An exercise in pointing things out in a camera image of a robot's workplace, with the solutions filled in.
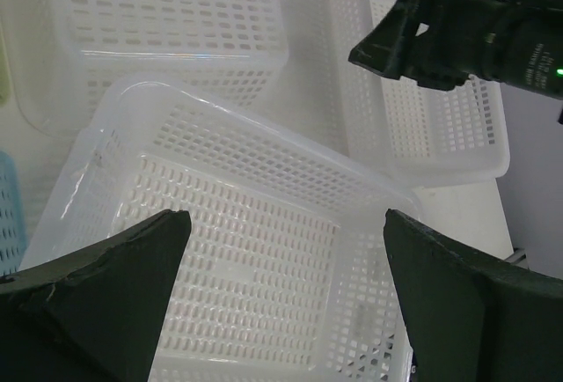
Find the black object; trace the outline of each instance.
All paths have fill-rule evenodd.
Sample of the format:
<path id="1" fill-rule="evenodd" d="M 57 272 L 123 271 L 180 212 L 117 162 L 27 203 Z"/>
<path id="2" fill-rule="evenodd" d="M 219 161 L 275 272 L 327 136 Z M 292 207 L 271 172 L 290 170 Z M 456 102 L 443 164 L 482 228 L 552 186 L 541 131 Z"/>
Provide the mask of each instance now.
<path id="1" fill-rule="evenodd" d="M 0 278 L 0 380 L 146 382 L 190 231 L 168 210 Z"/>
<path id="2" fill-rule="evenodd" d="M 397 211 L 384 240 L 419 382 L 563 380 L 563 281 Z"/>
<path id="3" fill-rule="evenodd" d="M 563 0 L 398 0 L 349 60 L 436 90 L 473 74 L 563 99 Z"/>

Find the blue basket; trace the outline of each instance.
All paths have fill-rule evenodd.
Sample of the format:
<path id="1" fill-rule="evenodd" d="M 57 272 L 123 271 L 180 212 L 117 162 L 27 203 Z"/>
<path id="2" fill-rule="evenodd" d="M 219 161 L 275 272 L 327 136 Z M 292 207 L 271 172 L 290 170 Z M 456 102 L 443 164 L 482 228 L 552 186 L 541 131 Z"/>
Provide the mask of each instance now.
<path id="1" fill-rule="evenodd" d="M 26 247 L 16 167 L 11 158 L 0 151 L 0 275 L 18 271 Z"/>

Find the translucent plastic bin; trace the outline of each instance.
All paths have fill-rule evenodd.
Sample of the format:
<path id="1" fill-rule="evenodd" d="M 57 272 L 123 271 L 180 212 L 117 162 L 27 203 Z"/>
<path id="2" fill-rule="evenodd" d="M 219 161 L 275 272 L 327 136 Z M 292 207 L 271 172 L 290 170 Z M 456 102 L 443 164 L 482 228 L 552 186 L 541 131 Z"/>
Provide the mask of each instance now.
<path id="1" fill-rule="evenodd" d="M 18 271 L 26 247 L 16 168 L 11 158 L 0 151 L 0 275 Z"/>
<path id="2" fill-rule="evenodd" d="M 369 27 L 379 24 L 395 2 L 370 0 L 373 23 Z M 411 186 L 441 186 L 490 180 L 508 170 L 507 130 L 498 84 L 473 77 L 453 92 L 421 89 L 406 78 L 383 79 L 381 84 L 394 178 Z M 350 121 L 359 119 L 356 115 Z M 376 157 L 375 152 L 367 153 L 368 145 L 359 142 L 356 147 L 350 150 L 353 158 L 369 165 Z"/>
<path id="3" fill-rule="evenodd" d="M 417 202 L 226 105 L 164 76 L 112 86 L 22 268 L 161 209 L 187 209 L 193 235 L 151 380 L 406 380 L 410 352 L 382 234 L 388 208 L 417 216 Z"/>
<path id="4" fill-rule="evenodd" d="M 150 70 L 250 106 L 287 61 L 279 0 L 0 0 L 18 102 L 49 135 L 86 126 L 107 87 Z"/>

